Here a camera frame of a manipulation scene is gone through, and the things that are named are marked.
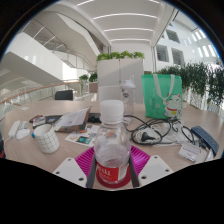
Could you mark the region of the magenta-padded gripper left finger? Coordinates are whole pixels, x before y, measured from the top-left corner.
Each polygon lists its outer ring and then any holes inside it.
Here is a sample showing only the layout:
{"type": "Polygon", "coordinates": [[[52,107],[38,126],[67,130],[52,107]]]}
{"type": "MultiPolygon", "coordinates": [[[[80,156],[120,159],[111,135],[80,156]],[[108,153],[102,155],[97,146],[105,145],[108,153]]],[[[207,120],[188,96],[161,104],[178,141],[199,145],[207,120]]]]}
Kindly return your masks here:
{"type": "Polygon", "coordinates": [[[66,158],[54,174],[78,186],[92,189],[96,174],[94,148],[87,149],[76,158],[66,158]]]}

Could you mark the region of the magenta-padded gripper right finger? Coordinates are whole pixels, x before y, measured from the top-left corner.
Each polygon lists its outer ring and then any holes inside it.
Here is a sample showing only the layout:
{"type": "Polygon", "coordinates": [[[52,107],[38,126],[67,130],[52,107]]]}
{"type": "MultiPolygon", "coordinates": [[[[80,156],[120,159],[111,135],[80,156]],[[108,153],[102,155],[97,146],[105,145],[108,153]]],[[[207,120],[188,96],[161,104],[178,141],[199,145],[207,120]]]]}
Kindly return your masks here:
{"type": "Polygon", "coordinates": [[[134,188],[143,187],[173,173],[158,155],[150,156],[135,146],[131,147],[129,169],[134,188]]]}

